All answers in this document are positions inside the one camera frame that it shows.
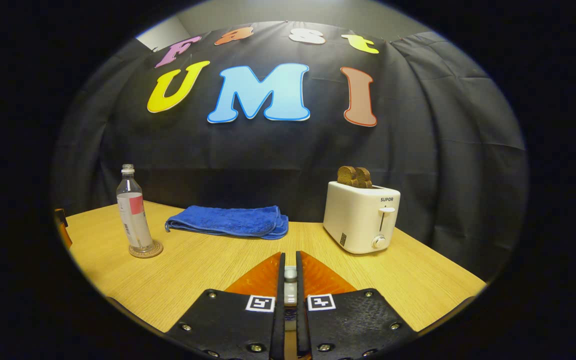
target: water bottle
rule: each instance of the water bottle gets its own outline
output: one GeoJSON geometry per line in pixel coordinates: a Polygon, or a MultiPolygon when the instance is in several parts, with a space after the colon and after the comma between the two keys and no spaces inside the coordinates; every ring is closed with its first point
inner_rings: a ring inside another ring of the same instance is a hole
{"type": "Polygon", "coordinates": [[[135,181],[133,164],[121,166],[121,182],[117,186],[117,205],[123,228],[130,241],[130,248],[137,253],[153,250],[153,238],[146,222],[144,196],[135,181]]]}

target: blue towel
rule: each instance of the blue towel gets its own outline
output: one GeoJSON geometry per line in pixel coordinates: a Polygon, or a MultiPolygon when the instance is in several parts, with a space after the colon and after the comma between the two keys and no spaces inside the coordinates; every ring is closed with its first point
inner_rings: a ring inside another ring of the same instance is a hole
{"type": "Polygon", "coordinates": [[[277,221],[277,226],[268,235],[261,236],[261,239],[276,240],[281,239],[288,232],[288,216],[281,215],[277,221]]]}
{"type": "Polygon", "coordinates": [[[281,215],[279,207],[258,209],[220,209],[192,205],[166,221],[170,228],[190,230],[210,235],[235,235],[281,239],[288,232],[288,217],[281,215]]]}

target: toaster knob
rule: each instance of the toaster knob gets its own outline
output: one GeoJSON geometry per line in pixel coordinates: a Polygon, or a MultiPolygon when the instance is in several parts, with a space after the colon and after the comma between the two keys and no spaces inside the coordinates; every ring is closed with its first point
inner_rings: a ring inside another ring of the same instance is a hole
{"type": "Polygon", "coordinates": [[[372,239],[372,247],[375,249],[379,249],[386,244],[386,238],[384,235],[377,235],[374,239],[372,239]]]}

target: wooden table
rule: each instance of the wooden table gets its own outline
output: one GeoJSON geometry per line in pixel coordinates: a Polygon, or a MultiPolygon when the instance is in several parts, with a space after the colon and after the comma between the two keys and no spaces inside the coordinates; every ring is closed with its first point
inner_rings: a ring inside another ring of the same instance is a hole
{"type": "Polygon", "coordinates": [[[306,251],[356,289],[375,288],[416,331],[444,316],[486,285],[436,251],[395,228],[383,251],[344,251],[321,223],[291,221],[278,240],[166,232],[164,223],[182,211],[145,202],[152,238],[163,252],[151,259],[128,253],[117,205],[67,218],[70,253],[92,284],[158,330],[167,331],[205,289],[224,290],[256,264],[279,251],[295,265],[306,251]]]}

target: white wall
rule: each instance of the white wall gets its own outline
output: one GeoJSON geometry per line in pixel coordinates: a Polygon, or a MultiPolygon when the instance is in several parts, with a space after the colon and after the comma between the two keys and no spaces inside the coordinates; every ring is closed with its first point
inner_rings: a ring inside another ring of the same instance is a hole
{"type": "Polygon", "coordinates": [[[161,49],[198,34],[261,21],[304,21],[395,41],[428,32],[422,23],[374,0],[207,0],[137,36],[161,49]]]}
{"type": "Polygon", "coordinates": [[[174,43],[190,38],[188,31],[182,25],[179,18],[172,16],[154,25],[146,32],[137,36],[137,40],[146,45],[150,50],[161,50],[174,43]]]}

